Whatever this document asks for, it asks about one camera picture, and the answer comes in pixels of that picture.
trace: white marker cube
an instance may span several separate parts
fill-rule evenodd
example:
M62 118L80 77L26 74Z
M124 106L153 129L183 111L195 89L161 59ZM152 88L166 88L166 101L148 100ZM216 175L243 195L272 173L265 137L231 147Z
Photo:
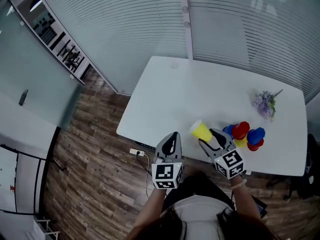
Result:
M183 162L153 163L152 181L157 189L176 189L184 174Z
M214 159L214 164L216 170L227 179L231 179L245 170L245 160L239 148Z

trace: white shirt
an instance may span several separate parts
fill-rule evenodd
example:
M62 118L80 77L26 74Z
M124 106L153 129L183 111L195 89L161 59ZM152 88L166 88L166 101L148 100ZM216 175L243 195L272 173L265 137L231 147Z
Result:
M219 227L217 214L229 208L225 202L208 196L193 195L173 205L177 215L186 222L185 240L219 240L223 233ZM184 239L183 223L181 239Z

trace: person's arm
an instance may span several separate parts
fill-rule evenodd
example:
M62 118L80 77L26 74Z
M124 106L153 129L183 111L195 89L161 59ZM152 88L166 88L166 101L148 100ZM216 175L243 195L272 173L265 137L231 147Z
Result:
M230 179L231 186L236 186L242 182L242 177L237 175ZM260 220L260 213L256 202L252 198L246 185L242 185L233 190L236 211L239 214L246 215Z
M149 200L145 203L142 211L139 213L135 220L133 229L126 236L125 239L131 239L136 235L143 227L154 222L156 219L160 218L162 206L164 205L164 200L166 197L166 189L154 188Z

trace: white cable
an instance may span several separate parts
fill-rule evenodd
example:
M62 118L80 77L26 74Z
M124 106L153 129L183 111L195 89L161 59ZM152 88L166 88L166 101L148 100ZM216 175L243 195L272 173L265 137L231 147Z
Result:
M148 168L147 168L146 176L145 176L145 194L146 194L146 197L149 199L147 187L148 187L148 174L149 174L150 159L146 153L144 153L144 155L148 158Z

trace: flower bouquet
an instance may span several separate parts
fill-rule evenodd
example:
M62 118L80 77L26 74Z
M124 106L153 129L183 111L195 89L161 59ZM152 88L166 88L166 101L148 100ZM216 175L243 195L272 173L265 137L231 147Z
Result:
M263 91L261 94L255 96L255 101L252 103L258 113L265 119L273 120L276 113L275 97L281 93L283 89L276 94L271 94L269 91Z

